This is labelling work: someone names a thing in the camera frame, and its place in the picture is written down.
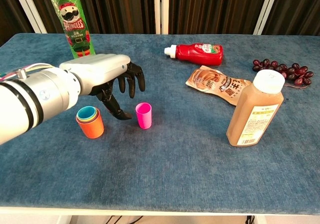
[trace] pringles logo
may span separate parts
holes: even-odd
[[[63,23],[67,31],[83,30],[85,28],[84,22],[82,21],[81,18],[75,21],[74,23],[67,23],[67,22],[63,22]]]

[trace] white bottle lid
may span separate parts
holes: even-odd
[[[285,78],[282,74],[274,70],[260,70],[256,74],[253,83],[261,92],[277,94],[281,91],[285,83]]]
[[[176,45],[171,45],[171,47],[165,48],[164,53],[166,55],[170,55],[170,57],[174,59],[176,57]]]

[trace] ketchup bottle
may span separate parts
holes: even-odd
[[[199,65],[220,65],[224,50],[221,45],[192,44],[192,45],[171,45],[165,48],[164,53],[171,58],[188,60]]]

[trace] robotic hand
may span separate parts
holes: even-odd
[[[126,55],[84,56],[64,62],[59,68],[46,68],[30,75],[20,69],[16,75],[17,79],[0,79],[0,144],[71,108],[83,95],[97,96],[117,119],[131,119],[112,94],[114,80],[118,78],[123,93],[127,78],[131,98],[135,96],[135,77],[139,89],[145,90],[141,67]]]

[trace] plastic juice bottle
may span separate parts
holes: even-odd
[[[261,70],[253,84],[242,90],[226,132],[231,145],[241,147],[259,142],[284,100],[284,83],[282,74]]]
[[[165,48],[164,53],[171,58],[188,60],[199,65],[220,65],[224,50],[221,45],[192,44],[192,45],[171,45]]]

